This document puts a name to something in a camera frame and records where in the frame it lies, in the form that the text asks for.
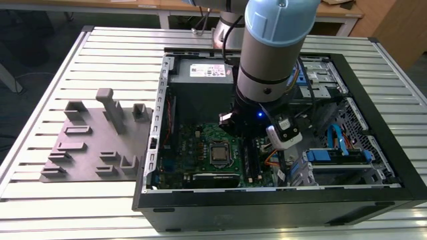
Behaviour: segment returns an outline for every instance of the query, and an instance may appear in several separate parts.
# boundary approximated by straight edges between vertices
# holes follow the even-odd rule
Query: gray cylindrical robot link
[[[303,42],[304,38],[289,46],[273,47],[244,31],[237,88],[245,98],[267,103],[283,96]]]
[[[221,11],[218,14],[220,14],[220,19],[217,21],[217,25],[212,33],[212,40],[213,40],[213,47],[220,49],[222,47],[225,33],[231,28],[233,22],[239,19],[241,15],[231,12],[225,12],[225,11]],[[241,20],[237,22],[237,25],[231,30],[228,40],[226,40],[226,46],[225,46],[226,49],[241,49],[244,31],[245,31],[245,20],[244,18],[241,18]]]

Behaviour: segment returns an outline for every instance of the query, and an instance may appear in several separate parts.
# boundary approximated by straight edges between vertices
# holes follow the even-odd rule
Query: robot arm
[[[248,0],[182,0],[184,3],[243,15]]]
[[[312,29],[320,0],[185,0],[193,5],[241,14],[244,36],[233,109],[218,126],[231,135],[265,134],[277,150],[301,139],[288,108],[292,70]]]

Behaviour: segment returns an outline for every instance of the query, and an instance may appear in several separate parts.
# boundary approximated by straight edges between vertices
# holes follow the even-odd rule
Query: wooden table
[[[38,10],[84,13],[116,14],[150,14],[158,15],[160,27],[169,29],[169,16],[198,16],[198,7],[181,2],[181,0],[136,0],[133,2],[110,2],[110,0],[0,0],[0,9]],[[351,10],[339,5],[321,3],[317,8],[316,22],[340,23],[337,36],[347,37],[353,29],[357,19],[364,13],[357,6]]]

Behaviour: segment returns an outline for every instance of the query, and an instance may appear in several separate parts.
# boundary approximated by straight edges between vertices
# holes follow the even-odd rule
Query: power supply label
[[[189,66],[189,77],[225,77],[225,66],[222,64],[192,64]]]

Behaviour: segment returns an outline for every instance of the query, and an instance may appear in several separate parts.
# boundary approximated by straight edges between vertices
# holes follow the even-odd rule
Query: table leg
[[[13,93],[20,93],[22,91],[22,86],[16,81],[5,67],[0,64],[0,81],[10,89]]]
[[[169,11],[158,10],[158,20],[160,20],[160,28],[169,29]]]
[[[357,20],[359,20],[357,18],[347,18],[344,23],[340,25],[336,36],[348,37],[349,33],[353,30]]]

